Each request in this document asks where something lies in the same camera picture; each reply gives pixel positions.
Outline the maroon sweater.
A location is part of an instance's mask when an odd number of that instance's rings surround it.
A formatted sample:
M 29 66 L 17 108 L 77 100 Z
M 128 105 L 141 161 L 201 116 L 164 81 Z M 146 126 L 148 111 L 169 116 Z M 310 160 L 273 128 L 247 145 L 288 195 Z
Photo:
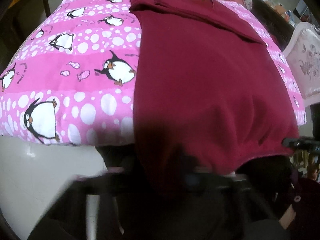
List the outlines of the maroon sweater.
M 133 103 L 141 156 L 178 147 L 219 174 L 290 155 L 298 136 L 287 89 L 254 29 L 215 0 L 131 0 L 142 29 Z

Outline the pink penguin bedspread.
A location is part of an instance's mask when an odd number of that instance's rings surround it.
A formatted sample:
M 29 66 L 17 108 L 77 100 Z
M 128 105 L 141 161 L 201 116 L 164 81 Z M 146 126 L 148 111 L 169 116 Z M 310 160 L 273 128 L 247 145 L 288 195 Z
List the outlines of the pink penguin bedspread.
M 297 127 L 304 103 L 285 56 L 244 6 L 215 0 L 266 44 Z M 45 145 L 135 142 L 133 103 L 142 39 L 131 0 L 63 0 L 1 74 L 1 134 Z

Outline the white upholstered chair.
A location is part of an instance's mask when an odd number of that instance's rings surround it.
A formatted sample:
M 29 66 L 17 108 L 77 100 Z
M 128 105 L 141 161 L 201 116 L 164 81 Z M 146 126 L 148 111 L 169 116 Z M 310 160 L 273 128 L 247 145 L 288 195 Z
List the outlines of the white upholstered chair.
M 314 25 L 300 22 L 283 55 L 297 83 L 304 106 L 319 103 L 319 32 Z

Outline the dark wooden desk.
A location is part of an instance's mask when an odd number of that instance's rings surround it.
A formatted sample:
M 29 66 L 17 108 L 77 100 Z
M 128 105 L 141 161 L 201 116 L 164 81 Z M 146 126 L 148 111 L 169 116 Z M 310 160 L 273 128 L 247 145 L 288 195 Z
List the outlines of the dark wooden desk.
M 1 19 L 1 71 L 31 33 L 51 15 L 48 0 L 19 0 Z

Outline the dark bedside cabinet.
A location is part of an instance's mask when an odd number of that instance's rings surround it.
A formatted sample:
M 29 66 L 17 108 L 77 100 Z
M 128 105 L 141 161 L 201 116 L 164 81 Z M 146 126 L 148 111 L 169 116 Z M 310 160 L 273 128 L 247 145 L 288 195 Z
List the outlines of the dark bedside cabinet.
M 294 27 L 263 0 L 252 0 L 251 13 L 265 27 L 280 50 L 284 51 L 289 44 Z

